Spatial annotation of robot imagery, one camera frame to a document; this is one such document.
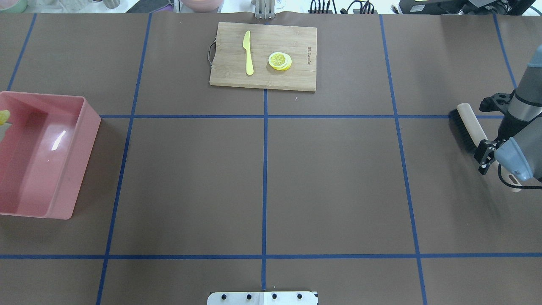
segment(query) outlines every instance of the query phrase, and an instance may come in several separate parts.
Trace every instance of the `white sticker label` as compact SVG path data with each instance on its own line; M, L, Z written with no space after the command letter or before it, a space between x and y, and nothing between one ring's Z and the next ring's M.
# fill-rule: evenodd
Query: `white sticker label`
M414 6L410 9L410 12L423 11L423 8L425 8L425 4L414 5Z

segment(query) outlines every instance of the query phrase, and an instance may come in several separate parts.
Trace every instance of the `cutting board handle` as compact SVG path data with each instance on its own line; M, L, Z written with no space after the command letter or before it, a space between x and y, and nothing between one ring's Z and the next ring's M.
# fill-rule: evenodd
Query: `cutting board handle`
M212 68L211 49L212 49L213 46L215 46L215 54L216 54L216 38L215 38L215 40L211 43L211 45L209 46L209 52L207 53L207 60L209 61L209 65L211 66L211 68Z

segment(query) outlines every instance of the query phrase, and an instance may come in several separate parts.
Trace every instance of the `green bowl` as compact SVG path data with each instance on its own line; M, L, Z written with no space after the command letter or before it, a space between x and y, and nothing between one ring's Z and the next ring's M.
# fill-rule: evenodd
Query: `green bowl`
M6 9L0 10L0 12L24 12L27 9L28 0L19 0L17 3Z

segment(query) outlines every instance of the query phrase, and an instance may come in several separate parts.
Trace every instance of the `blue grid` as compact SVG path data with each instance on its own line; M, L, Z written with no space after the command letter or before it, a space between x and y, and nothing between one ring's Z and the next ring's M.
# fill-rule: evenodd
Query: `blue grid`
M30 39L32 29L36 22L37 14L34 14L32 17L32 22L28 29L28 33L24 40L23 47L15 64L13 74L11 75L10 82L8 84L7 90L11 90L11 87L14 83L17 70L23 58L24 51L27 47L28 41ZM143 50L141 53L141 61L139 65L139 72L137 77L137 82L135 86L135 93L132 103L132 110L130 115L101 115L102 118L129 118L130 122L128 124L128 131L126 135L126 142L124 147L124 153L122 156L122 163L119 173L119 180L117 185L117 192L115 194L115 201L113 206L113 212L111 216L111 223L109 226L109 233L107 239L107 245L104 255L3 255L0 254L0 259L100 259L104 261L102 267L102 273L100 278L100 286L98 291L98 296L96 299L96 304L101 303L102 292L105 284L105 276L107 272L107 264L109 260L115 259L129 259L129 260L141 260L141 259L160 259L160 260L194 260L194 259L258 259L261 260L261 287L262 290L266 289L266 260L267 259L416 259L418 266L418 275L420 278L420 288L422 294L423 304L427 304L427 297L425 293L425 284L423 278L423 268L422 268L422 259L425 258L502 258L502 257L542 257L542 252L503 252L503 253L420 253L420 247L418 244L417 231L416 231L416 221L415 213L412 207L412 199L410 196L410 187L408 180L408 171L407 163L404 156L403 141L401 136L400 128L400 119L448 119L447 115L399 115L397 111L397 103L395 99L395 91L393 89L393 80L390 67L390 61L388 56L388 47L386 44L385 30L384 30L384 20L382 15L379 16L380 20L380 29L382 32L382 43L384 47L384 56L386 61L386 69L388 72L388 80L390 86L391 100L393 105L393 115L269 115L268 114L268 102L267 102L267 89L263 90L263 102L264 102L264 115L136 115L136 106L137 99L139 94L139 85L141 82L141 75L143 72L143 66L145 62L145 53L147 48L147 42L149 40L149 32L152 21L152 14L149 14L147 20L147 28L145 32L145 40L143 43ZM495 23L495 30L497 32L499 43L501 46L502 54L506 67L511 77L511 81L514 87L516 87L515 78L508 62L508 57L506 55L506 50L502 41L499 24L496 15L493 15L493 20ZM501 119L502 116L477 116L479 119ZM134 119L145 119L145 118L234 118L234 119L244 119L244 118L258 118L264 120L264 147L263 147L263 194L262 194L262 253L261 255L112 255L110 254L111 250L111 241L113 238L113 231L115 225L115 219L117 216L117 209L120 198L120 190L122 187L122 180L124 178L124 170L126 166L126 157L128 154L128 148L130 146L131 131ZM405 190L407 196L407 202L409 205L409 213L411 220L411 229L413 242L415 247L415 253L400 253L400 254L319 254L319 255L268 255L267 254L267 151L268 151L268 120L269 119L365 119L365 118L381 118L381 119L393 119L395 121L397 139L399 152L401 155L401 163L403 168L403 177L405 182Z

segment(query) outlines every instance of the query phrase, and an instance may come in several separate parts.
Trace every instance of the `knife handle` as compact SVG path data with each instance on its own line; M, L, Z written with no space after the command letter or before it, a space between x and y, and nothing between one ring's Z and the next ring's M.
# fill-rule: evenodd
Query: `knife handle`
M250 50L247 50L247 74L254 74L254 67L252 66L252 56L250 56Z

